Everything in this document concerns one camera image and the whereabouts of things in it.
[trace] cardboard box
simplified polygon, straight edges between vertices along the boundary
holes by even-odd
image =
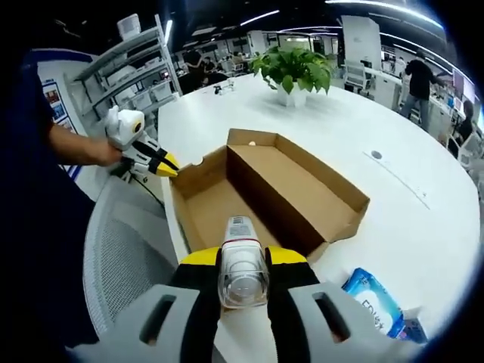
[[[231,129],[227,145],[172,179],[175,211],[191,251],[222,244],[227,220],[249,216],[261,244],[319,257],[356,234],[369,198],[286,138]]]

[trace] tissue package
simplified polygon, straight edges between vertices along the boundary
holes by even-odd
[[[357,268],[343,289],[370,311],[382,333],[396,338],[403,330],[402,310],[372,274]]]

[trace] ceiling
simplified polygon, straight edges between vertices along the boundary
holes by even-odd
[[[402,5],[404,0],[390,3]],[[438,20],[417,0],[406,0],[406,5],[422,14]],[[326,4],[324,0],[140,0],[124,2],[119,0],[84,0],[82,8],[73,7],[72,2],[52,4],[48,16],[31,23],[34,48],[70,48],[91,54],[100,54],[120,42],[116,22],[138,14],[142,29],[154,26],[154,14],[158,13],[162,23],[173,20],[171,51],[183,49],[189,42],[197,45],[216,39],[245,36],[253,29],[281,30],[301,26],[337,26],[341,15],[359,15],[373,19],[382,33],[422,45],[442,55],[453,64],[464,65],[457,57],[453,41],[437,26],[407,14],[371,5]],[[245,20],[279,10],[278,14],[265,17],[247,25],[240,26]],[[208,33],[193,36],[198,29],[214,27]],[[416,49],[407,42],[382,36],[384,45],[400,44]]]

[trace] green plant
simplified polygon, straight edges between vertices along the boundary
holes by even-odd
[[[330,88],[331,69],[324,55],[295,48],[292,51],[282,51],[278,47],[270,48],[266,53],[250,62],[254,76],[261,71],[262,78],[272,89],[271,79],[290,95],[297,82],[299,88],[316,92]]]

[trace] white round table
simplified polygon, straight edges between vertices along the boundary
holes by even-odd
[[[404,311],[422,308],[431,337],[451,316],[479,256],[477,191],[454,157],[415,124],[335,87],[310,94],[300,109],[286,108],[252,75],[236,78],[235,91],[224,95],[213,87],[185,95],[161,107],[158,118],[160,144],[181,166],[199,163],[239,128],[278,132],[335,168],[371,202],[357,235],[312,264],[316,275],[341,284],[354,268],[366,269]],[[167,179],[162,188],[180,260],[187,250]],[[217,348],[230,363],[276,361],[266,309],[250,310],[221,319]]]

